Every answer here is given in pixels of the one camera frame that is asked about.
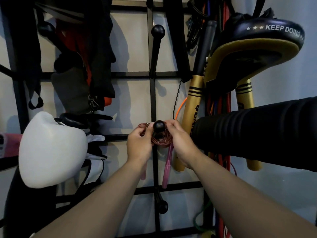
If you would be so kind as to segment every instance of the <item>coiled brown rope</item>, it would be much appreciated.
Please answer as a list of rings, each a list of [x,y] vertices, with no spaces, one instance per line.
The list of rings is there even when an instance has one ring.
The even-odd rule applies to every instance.
[[[164,122],[164,124],[165,124],[164,132],[156,134],[156,135],[159,136],[158,139],[154,138],[153,135],[155,133],[153,133],[152,138],[151,138],[151,142],[153,144],[160,145],[160,146],[166,146],[166,145],[170,145],[172,143],[172,140],[173,140],[172,135],[170,134],[170,132],[167,129],[166,122]],[[144,129],[143,132],[140,133],[140,136],[145,135],[145,131],[146,131],[148,126],[149,126],[149,123],[141,123],[141,124],[139,124],[139,128],[143,128]]]

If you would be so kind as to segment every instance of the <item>black foam roller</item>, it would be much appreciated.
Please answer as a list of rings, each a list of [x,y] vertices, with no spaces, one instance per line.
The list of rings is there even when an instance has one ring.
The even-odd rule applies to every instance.
[[[192,139],[215,154],[317,172],[317,97],[200,118]]]

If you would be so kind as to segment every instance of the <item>forearm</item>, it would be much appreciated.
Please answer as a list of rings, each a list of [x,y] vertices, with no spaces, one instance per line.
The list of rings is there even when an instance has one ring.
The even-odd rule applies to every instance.
[[[96,191],[34,237],[114,237],[131,202],[141,171],[141,165],[127,162]]]
[[[308,221],[201,154],[193,169],[234,238],[317,237]]]

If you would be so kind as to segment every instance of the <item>white wall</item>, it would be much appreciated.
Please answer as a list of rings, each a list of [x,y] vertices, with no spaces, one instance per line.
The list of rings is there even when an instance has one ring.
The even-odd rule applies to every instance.
[[[306,31],[306,40],[303,49],[294,59],[270,68],[253,78],[256,106],[317,94],[317,81],[314,77],[314,62],[317,60],[315,56],[317,46],[314,40],[317,27],[313,24],[317,15],[313,9],[316,7],[316,2],[316,0],[266,1],[264,10],[267,7],[272,7],[276,17],[301,24]],[[239,12],[252,13],[255,0],[234,0],[233,5]],[[175,59],[172,54],[171,40],[164,14],[154,13],[153,17],[154,23],[163,25],[166,31],[161,43],[157,71],[175,71]],[[117,57],[117,62],[112,64],[112,71],[149,71],[146,18],[146,13],[141,12],[112,12],[113,31],[110,38]],[[47,16],[47,19],[54,23],[49,16]],[[2,26],[0,26],[0,35],[0,50],[2,51],[0,63],[9,67]],[[53,71],[56,49],[42,37],[40,37],[40,44],[43,71]],[[194,57],[195,52],[190,55],[191,66],[193,66]],[[19,125],[12,81],[9,77],[0,73],[0,82],[0,131],[18,133]],[[178,84],[179,80],[177,79],[156,80],[157,119],[172,118]],[[113,80],[113,85],[116,90],[116,99],[113,99],[113,104],[106,107],[105,111],[102,112],[113,116],[113,120],[103,121],[103,133],[128,133],[139,123],[151,120],[148,80],[117,79]],[[188,85],[188,83],[182,84],[177,106],[181,104],[186,96]],[[45,110],[53,116],[58,116],[64,112],[51,83],[42,83],[41,96],[44,100],[44,107],[30,111],[30,117],[41,110]],[[237,109],[235,95],[233,94],[232,97],[232,107]],[[124,141],[112,142],[102,148],[104,154],[109,157],[105,161],[103,180],[106,180],[126,161],[125,143]],[[166,153],[166,150],[159,148],[160,183],[162,182]],[[263,170],[259,172],[252,172],[247,169],[244,159],[233,157],[232,162],[242,179],[313,222],[317,204],[317,174],[269,164],[265,164]],[[153,185],[152,164],[152,160],[150,160],[147,168],[147,178],[140,181],[138,187]],[[14,169],[0,172],[0,219],[3,217],[5,197],[13,172]],[[188,169],[182,173],[171,170],[170,183],[197,180],[196,175]],[[67,182],[65,186],[66,194],[74,192],[75,187],[72,182]],[[202,189],[164,192],[162,196],[169,204],[169,211],[161,215],[161,229],[168,230],[192,226],[192,218],[203,204]],[[118,236],[154,231],[153,204],[153,195],[134,196],[121,224]],[[201,216],[198,217],[198,221],[198,224],[202,223]]]

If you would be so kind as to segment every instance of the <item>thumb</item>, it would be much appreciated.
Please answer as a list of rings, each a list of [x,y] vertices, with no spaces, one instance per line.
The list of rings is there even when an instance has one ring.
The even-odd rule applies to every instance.
[[[152,137],[153,124],[154,124],[154,122],[150,123],[149,126],[147,127],[146,131],[145,131],[144,137],[147,138],[147,139],[151,139],[151,137]]]
[[[174,136],[174,134],[176,134],[176,132],[177,132],[177,129],[175,128],[175,126],[172,125],[171,123],[166,123],[166,126],[167,126],[167,129],[170,132],[170,134],[172,136]]]

